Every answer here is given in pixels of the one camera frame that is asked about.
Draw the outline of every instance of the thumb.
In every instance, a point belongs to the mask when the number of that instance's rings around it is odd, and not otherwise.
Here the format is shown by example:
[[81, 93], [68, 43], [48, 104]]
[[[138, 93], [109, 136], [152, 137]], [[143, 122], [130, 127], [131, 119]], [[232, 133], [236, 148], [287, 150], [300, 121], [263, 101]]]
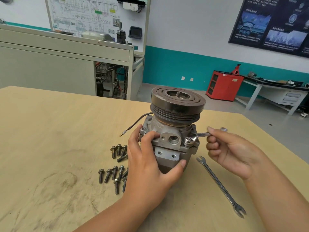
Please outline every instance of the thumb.
[[167, 174], [164, 175], [166, 184], [168, 187], [174, 185], [182, 176], [183, 168], [186, 166], [186, 160], [180, 160], [178, 164], [171, 169]]
[[221, 141], [229, 144], [237, 141], [238, 137], [234, 134], [224, 132], [220, 129], [214, 129], [212, 127], [207, 127], [207, 131], [214, 137], [220, 139]]

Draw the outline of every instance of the person's left arm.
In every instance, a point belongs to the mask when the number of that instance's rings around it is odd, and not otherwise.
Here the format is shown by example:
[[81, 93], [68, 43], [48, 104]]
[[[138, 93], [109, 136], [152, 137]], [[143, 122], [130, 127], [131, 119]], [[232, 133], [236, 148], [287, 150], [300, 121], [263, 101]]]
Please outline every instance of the person's left arm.
[[126, 191], [122, 198], [74, 232], [133, 232], [147, 215], [164, 199], [171, 186], [181, 177], [186, 160], [181, 160], [167, 174], [160, 172], [151, 141], [160, 135], [149, 132], [138, 144], [142, 125], [139, 125], [128, 140], [129, 174]]

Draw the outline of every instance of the hand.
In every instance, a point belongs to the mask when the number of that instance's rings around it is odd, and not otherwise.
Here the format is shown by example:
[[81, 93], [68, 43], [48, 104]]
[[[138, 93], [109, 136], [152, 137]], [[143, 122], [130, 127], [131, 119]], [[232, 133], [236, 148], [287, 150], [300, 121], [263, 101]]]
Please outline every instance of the hand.
[[231, 173], [249, 179], [253, 167], [261, 162], [265, 155], [260, 148], [236, 134], [207, 128], [212, 135], [207, 137], [208, 155]]
[[160, 172], [151, 141], [160, 137], [159, 133], [148, 132], [141, 139], [138, 137], [142, 125], [139, 125], [128, 140], [129, 174], [123, 198], [136, 200], [136, 207], [142, 207], [147, 213], [156, 208], [164, 199], [171, 186], [183, 173], [186, 160], [181, 160], [167, 174]]

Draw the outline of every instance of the person's left hand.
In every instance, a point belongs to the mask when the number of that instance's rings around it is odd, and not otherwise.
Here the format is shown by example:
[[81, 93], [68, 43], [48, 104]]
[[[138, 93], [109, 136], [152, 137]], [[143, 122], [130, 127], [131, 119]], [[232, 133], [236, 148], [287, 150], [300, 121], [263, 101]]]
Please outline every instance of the person's left hand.
[[148, 132], [142, 137], [140, 147], [138, 136], [141, 128], [142, 125], [139, 125], [128, 140], [129, 174], [123, 199], [136, 201], [137, 207], [141, 206], [149, 213], [181, 177], [186, 160], [180, 160], [167, 174], [161, 173], [151, 144], [160, 134]]

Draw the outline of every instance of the white wall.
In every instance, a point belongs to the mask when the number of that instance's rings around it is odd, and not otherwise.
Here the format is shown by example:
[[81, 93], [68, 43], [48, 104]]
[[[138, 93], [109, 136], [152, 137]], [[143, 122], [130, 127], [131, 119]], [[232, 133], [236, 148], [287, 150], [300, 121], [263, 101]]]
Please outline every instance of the white wall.
[[14, 0], [10, 5], [0, 2], [0, 19], [50, 28], [45, 0]]
[[243, 0], [151, 0], [147, 45], [309, 73], [309, 59], [228, 43]]

